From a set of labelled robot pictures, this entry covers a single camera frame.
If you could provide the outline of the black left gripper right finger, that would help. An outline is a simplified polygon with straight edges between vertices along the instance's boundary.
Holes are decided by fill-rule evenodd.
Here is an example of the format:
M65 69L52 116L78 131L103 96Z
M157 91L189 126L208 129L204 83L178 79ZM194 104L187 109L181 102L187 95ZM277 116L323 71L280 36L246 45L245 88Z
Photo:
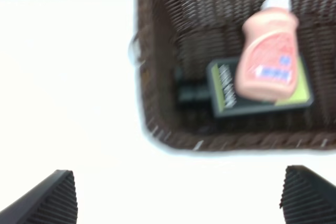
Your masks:
M279 207L286 223L335 224L335 185L305 166L288 166Z

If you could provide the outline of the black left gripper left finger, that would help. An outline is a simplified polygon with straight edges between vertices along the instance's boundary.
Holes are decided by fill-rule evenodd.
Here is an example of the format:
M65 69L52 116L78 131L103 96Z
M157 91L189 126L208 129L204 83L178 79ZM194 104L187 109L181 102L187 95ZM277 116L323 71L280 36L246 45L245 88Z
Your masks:
M1 223L77 223L78 203L71 170L56 170L1 211Z

